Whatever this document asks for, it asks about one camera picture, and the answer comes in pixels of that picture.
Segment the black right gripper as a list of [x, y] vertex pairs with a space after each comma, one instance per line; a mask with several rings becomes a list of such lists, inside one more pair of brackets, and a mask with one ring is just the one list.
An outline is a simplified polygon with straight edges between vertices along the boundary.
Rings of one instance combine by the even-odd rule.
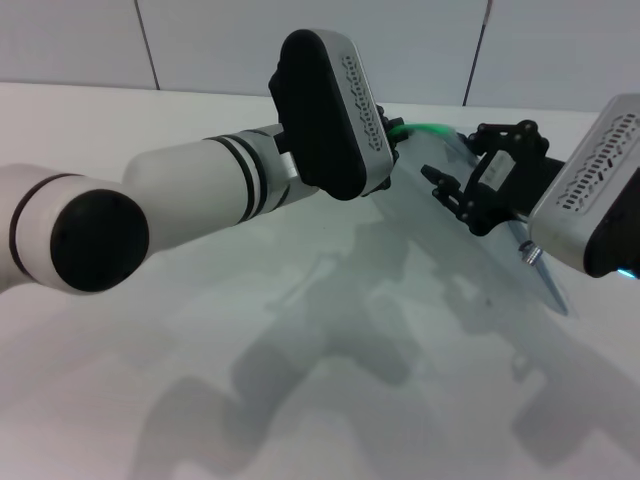
[[565, 166], [545, 156], [549, 141], [533, 120], [481, 123], [466, 138], [466, 147], [483, 158], [464, 192], [455, 177], [436, 168], [424, 165], [421, 174], [435, 186], [433, 197], [476, 236], [487, 235], [503, 222], [529, 216]]

